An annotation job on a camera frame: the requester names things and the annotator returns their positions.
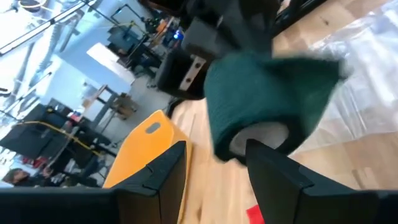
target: cable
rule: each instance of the cable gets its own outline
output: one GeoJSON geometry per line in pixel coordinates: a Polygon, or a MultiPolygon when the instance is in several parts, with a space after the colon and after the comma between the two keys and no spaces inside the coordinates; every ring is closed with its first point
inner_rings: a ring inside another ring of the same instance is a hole
{"type": "Polygon", "coordinates": [[[49,8],[47,8],[47,7],[44,7],[44,6],[41,6],[41,8],[42,8],[42,9],[45,9],[45,10],[48,10],[48,11],[50,11],[50,12],[54,12],[54,10],[49,9],[49,8]]]}
{"type": "Polygon", "coordinates": [[[97,155],[98,157],[101,157],[102,155],[94,150],[92,150],[89,146],[87,146],[86,144],[82,143],[78,138],[76,138],[75,136],[66,133],[64,130],[61,130],[59,128],[56,128],[54,126],[52,126],[51,124],[48,124],[46,122],[41,122],[41,121],[26,121],[26,122],[21,122],[21,123],[17,123],[16,125],[23,125],[23,124],[41,124],[44,125],[48,128],[51,128],[52,130],[58,131],[61,134],[64,134],[66,136],[68,136],[69,138],[73,139],[75,142],[77,142],[79,145],[81,145],[83,148],[91,151],[92,153],[94,153],[95,155],[97,155]]]}
{"type": "Polygon", "coordinates": [[[44,4],[45,4],[46,2],[47,2],[47,0],[43,0],[42,2],[40,2],[40,3],[38,3],[38,4],[34,5],[34,6],[24,6],[24,5],[21,3],[21,0],[20,0],[20,1],[18,1],[18,5],[19,5],[20,7],[25,8],[25,9],[33,9],[33,8],[36,8],[36,7],[42,7],[42,6],[44,6],[44,4]]]}

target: wooden surface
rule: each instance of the wooden surface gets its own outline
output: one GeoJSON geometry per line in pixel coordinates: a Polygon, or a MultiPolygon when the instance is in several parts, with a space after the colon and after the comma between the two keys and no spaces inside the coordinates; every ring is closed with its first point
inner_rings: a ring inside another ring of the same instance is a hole
{"type": "MultiPolygon", "coordinates": [[[[306,49],[385,2],[328,0],[274,39],[275,54],[306,49]]],[[[182,103],[172,120],[195,145],[182,223],[248,223],[246,209],[256,199],[247,170],[235,161],[224,164],[213,156],[206,101],[182,103]]],[[[398,133],[372,135],[296,153],[292,158],[355,189],[398,189],[398,133]]]]}

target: transparent plastic wrap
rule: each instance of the transparent plastic wrap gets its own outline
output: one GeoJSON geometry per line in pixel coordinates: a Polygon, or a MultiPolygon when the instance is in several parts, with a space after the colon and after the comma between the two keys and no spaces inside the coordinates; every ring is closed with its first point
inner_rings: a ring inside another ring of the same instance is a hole
{"type": "Polygon", "coordinates": [[[398,131],[398,1],[329,35],[311,50],[343,57],[350,77],[298,151],[398,131]]]}

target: red object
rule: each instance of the red object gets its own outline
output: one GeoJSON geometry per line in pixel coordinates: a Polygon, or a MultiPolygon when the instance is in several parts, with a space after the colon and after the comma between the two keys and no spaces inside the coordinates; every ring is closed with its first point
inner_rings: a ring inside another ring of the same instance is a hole
{"type": "Polygon", "coordinates": [[[39,168],[41,165],[45,164],[47,162],[47,159],[40,156],[37,159],[29,159],[26,157],[22,158],[22,164],[28,164],[31,165],[33,168],[39,168]]]}
{"type": "Polygon", "coordinates": [[[246,213],[249,217],[250,224],[265,224],[259,205],[247,209],[246,213]]]}

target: white wall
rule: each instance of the white wall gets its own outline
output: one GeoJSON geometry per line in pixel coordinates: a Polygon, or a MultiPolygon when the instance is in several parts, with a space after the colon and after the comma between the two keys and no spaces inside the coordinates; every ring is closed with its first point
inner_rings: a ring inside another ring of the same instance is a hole
{"type": "Polygon", "coordinates": [[[53,74],[50,85],[41,102],[47,104],[51,98],[54,98],[73,110],[77,109],[83,101],[81,99],[81,91],[86,79],[84,73],[69,63],[62,62],[59,69],[53,74]]]}
{"type": "Polygon", "coordinates": [[[110,49],[108,49],[105,45],[97,43],[87,51],[87,54],[95,59],[97,62],[117,74],[118,77],[122,78],[123,81],[125,81],[126,83],[129,83],[131,85],[135,80],[135,77],[130,69],[127,69],[119,64],[119,57],[110,49]]]}
{"type": "MultiPolygon", "coordinates": [[[[136,0],[103,0],[98,10],[106,16],[110,16],[117,8],[129,4],[138,14],[148,16],[146,10],[136,0]]],[[[87,51],[97,43],[108,45],[108,30],[113,25],[105,18],[96,18],[95,12],[86,13],[78,26],[79,36],[73,36],[67,49],[59,56],[71,66],[84,73],[88,78],[100,85],[108,85],[113,91],[128,92],[130,83],[124,81],[110,69],[106,68],[87,54],[87,51]]]]}

